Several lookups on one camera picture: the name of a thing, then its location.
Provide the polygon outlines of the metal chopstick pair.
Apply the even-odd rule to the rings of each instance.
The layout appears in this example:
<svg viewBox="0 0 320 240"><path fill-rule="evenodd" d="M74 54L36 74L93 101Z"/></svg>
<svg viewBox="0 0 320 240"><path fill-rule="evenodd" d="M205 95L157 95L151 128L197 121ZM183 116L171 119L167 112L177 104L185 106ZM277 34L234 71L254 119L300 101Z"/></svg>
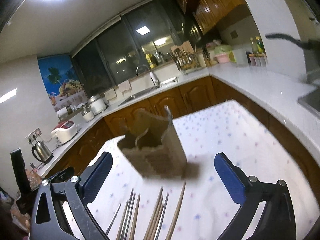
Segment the metal chopstick pair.
<svg viewBox="0 0 320 240"><path fill-rule="evenodd" d="M126 233L126 225L129 221L129 216L130 216L130 212L131 212L131 206L134 200L134 189L131 190L130 193L130 197L128 199L128 201L126 202L125 205L125 209L123 212L123 216L121 218L121 222L119 225L119 229L118 229L118 233L117 233L117 237L116 240L120 240L120 239L125 239L125 233Z"/></svg>
<svg viewBox="0 0 320 240"><path fill-rule="evenodd" d="M128 212L127 222L125 224L125 231L124 231L124 235L123 235L124 240L126 240L127 236L128 236L128 231L129 231L129 226L130 226L131 217L132 217L132 213L133 213L133 205L135 203L135 198L136 198L136 193L133 193L131 203L130 203L130 209Z"/></svg>

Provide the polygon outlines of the wooden chopstick bundle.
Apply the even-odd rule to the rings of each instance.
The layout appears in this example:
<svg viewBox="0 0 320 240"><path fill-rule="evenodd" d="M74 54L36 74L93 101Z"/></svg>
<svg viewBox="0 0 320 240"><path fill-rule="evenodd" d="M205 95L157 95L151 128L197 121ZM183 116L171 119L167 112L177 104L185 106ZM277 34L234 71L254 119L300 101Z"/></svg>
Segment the wooden chopstick bundle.
<svg viewBox="0 0 320 240"><path fill-rule="evenodd" d="M157 197L154 209L153 209L153 213L151 215L147 230L146 230L144 238L143 238L144 240L147 240L148 237L149 237L149 232L150 232L150 229L152 227L153 220L154 220L154 218L156 216L156 212L157 212L157 209L158 209L159 202L161 200L162 193L163 193L163 187L160 188L160 191L159 191L159 194L158 194L158 197Z"/></svg>
<svg viewBox="0 0 320 240"><path fill-rule="evenodd" d="M157 226L158 226L160 216L162 213L162 208L163 208L163 196L161 196L159 204L157 206L156 214L155 214L154 220L151 224L150 235L148 237L148 240L153 240L155 238Z"/></svg>

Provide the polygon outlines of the long wooden chopstick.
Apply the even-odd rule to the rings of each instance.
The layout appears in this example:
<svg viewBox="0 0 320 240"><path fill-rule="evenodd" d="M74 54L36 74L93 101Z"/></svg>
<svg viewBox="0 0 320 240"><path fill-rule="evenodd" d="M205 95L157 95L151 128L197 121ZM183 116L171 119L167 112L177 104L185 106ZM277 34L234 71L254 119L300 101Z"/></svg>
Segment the long wooden chopstick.
<svg viewBox="0 0 320 240"><path fill-rule="evenodd" d="M132 221L129 240L134 240L134 237L135 237L135 231L136 231L136 225L137 225L137 217L138 217L138 211L139 211L139 202L140 202L140 194L138 194L138 197L137 197L136 208L135 208L135 213L134 213L134 216L133 216L133 221Z"/></svg>

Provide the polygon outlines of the thin metal chopstick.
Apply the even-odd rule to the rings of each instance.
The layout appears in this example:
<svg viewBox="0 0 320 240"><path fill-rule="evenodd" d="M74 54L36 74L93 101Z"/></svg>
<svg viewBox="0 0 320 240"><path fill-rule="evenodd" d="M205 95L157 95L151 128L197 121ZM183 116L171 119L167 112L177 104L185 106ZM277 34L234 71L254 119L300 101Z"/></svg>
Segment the thin metal chopstick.
<svg viewBox="0 0 320 240"><path fill-rule="evenodd" d="M169 198L169 194L167 193L165 201L164 201L164 204L163 204L163 208L162 208L162 212L161 212L161 216L160 216L160 220L159 220L159 223L158 223L158 226L157 226L156 236L155 236L154 240L158 240L158 238L159 238L159 234L160 234L160 231L161 231L161 228L162 228L162 224L163 224L163 220L164 220L165 210L166 210L167 203L168 203L168 198Z"/></svg>

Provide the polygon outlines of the dark kitchen window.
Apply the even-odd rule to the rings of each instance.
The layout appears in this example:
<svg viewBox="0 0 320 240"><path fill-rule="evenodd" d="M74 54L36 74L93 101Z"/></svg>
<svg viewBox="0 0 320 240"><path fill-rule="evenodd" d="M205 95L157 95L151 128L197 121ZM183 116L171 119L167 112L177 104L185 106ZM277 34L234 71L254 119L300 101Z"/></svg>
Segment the dark kitchen window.
<svg viewBox="0 0 320 240"><path fill-rule="evenodd" d="M150 68L146 53L153 54L158 65L161 59L169 61L170 48L181 45L177 33L181 23L176 0L153 0L122 15L72 55L86 95L102 93L146 72Z"/></svg>

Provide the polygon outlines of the steel electric kettle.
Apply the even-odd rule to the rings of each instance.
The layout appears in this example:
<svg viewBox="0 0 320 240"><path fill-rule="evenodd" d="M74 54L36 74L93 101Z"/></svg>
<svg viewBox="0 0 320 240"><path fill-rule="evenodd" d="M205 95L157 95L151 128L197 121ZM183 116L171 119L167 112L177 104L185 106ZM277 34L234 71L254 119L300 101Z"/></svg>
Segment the steel electric kettle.
<svg viewBox="0 0 320 240"><path fill-rule="evenodd" d="M53 153L42 141L36 142L31 149L31 153L37 161L44 164L49 163L53 158Z"/></svg>

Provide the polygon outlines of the white red rice cooker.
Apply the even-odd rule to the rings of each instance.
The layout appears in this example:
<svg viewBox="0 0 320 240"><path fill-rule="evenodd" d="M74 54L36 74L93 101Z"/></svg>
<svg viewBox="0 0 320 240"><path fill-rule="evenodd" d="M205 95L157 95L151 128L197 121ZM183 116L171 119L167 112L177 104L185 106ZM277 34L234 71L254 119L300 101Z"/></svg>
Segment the white red rice cooker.
<svg viewBox="0 0 320 240"><path fill-rule="evenodd" d="M68 120L58 124L51 131L51 135L53 139L56 139L58 145L63 145L72 140L77 132L76 124L73 121Z"/></svg>

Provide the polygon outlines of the gas stove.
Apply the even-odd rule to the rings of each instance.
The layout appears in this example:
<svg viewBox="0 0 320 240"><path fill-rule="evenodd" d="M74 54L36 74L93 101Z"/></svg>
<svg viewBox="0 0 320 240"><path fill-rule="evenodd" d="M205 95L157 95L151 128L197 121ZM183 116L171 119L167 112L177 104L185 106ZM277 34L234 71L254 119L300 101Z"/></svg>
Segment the gas stove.
<svg viewBox="0 0 320 240"><path fill-rule="evenodd" d="M319 119L319 80L316 80L314 85L316 86L316 89L302 97L299 97L298 103Z"/></svg>

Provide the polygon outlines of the left hanging dishcloth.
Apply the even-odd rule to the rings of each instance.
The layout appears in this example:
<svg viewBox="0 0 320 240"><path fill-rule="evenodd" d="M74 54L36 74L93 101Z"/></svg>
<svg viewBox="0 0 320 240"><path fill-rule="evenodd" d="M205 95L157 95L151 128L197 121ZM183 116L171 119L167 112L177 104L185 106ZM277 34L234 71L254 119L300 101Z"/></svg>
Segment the left hanging dishcloth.
<svg viewBox="0 0 320 240"><path fill-rule="evenodd" d="M112 100L112 99L115 99L117 97L117 94L116 94L116 91L114 88L111 88L109 90L107 90L105 93L104 93L104 96L105 96L105 99L106 100Z"/></svg>

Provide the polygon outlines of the steel sink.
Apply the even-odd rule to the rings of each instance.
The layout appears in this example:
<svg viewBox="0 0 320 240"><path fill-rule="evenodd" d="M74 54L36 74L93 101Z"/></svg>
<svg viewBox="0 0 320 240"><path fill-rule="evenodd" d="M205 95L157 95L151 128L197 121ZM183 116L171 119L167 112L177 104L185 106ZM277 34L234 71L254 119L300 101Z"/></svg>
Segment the steel sink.
<svg viewBox="0 0 320 240"><path fill-rule="evenodd" d="M141 96L144 96L145 94L148 94L149 92L152 92L152 91L157 90L157 89L159 89L159 88L161 88L163 86L166 86L168 84L175 83L175 82L178 82L178 76L172 77L172 78L167 79L165 81L162 81L162 82L159 83L159 85L152 86L150 88L147 88L145 90L142 90L142 91L140 91L140 92L138 92L136 94L133 94L133 95L129 96L122 103L120 103L119 106L124 105L124 104L126 104L126 103L128 103L128 102L130 102L132 100L135 100L137 98L140 98Z"/></svg>

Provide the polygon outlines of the right hanging dishcloth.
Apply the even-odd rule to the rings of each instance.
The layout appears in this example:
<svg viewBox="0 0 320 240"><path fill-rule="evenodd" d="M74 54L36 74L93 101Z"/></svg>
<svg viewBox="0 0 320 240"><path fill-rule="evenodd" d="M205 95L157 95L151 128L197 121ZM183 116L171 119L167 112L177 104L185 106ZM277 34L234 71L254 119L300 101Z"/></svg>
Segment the right hanging dishcloth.
<svg viewBox="0 0 320 240"><path fill-rule="evenodd" d="M120 83L118 85L118 88L119 88L119 91L121 92L121 94L124 94L125 92L132 90L131 83L129 80L125 80L122 83Z"/></svg>

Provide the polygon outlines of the yellow green pitcher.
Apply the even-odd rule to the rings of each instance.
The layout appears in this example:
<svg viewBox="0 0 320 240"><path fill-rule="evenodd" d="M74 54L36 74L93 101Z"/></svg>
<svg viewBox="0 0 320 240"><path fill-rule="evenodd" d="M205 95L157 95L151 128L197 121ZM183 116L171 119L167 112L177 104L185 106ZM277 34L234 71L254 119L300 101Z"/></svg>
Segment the yellow green pitcher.
<svg viewBox="0 0 320 240"><path fill-rule="evenodd" d="M249 65L247 53L242 48L232 50L229 54L229 59L231 62L234 62L239 66Z"/></svg>

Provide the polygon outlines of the dish drying rack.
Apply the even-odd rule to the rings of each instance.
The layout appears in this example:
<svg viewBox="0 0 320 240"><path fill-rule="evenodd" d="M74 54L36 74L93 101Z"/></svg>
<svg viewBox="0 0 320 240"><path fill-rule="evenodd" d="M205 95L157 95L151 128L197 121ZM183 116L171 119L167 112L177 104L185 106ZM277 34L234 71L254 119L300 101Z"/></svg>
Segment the dish drying rack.
<svg viewBox="0 0 320 240"><path fill-rule="evenodd" d="M197 54L189 41L183 42L180 46L172 46L167 54L183 74L202 69Z"/></svg>

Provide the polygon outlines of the upper wooden cabinets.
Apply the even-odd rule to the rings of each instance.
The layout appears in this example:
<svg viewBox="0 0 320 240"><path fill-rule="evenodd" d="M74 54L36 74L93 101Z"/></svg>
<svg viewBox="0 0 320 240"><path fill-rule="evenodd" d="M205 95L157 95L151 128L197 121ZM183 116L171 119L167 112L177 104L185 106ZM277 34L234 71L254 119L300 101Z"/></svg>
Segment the upper wooden cabinets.
<svg viewBox="0 0 320 240"><path fill-rule="evenodd" d="M227 28L248 17L250 11L245 0L176 0L182 13L182 23L177 28L178 44L190 41L203 46L215 38L224 44L232 44L240 36Z"/></svg>

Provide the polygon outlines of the wall power outlet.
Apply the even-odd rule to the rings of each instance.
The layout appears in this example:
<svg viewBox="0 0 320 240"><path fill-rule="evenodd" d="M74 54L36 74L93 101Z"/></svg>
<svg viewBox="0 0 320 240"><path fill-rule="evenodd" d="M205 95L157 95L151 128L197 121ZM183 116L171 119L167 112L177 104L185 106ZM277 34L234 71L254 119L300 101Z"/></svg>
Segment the wall power outlet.
<svg viewBox="0 0 320 240"><path fill-rule="evenodd" d="M28 136L26 136L27 141L33 141L37 139L42 134L40 128L35 129L33 132L31 132Z"/></svg>

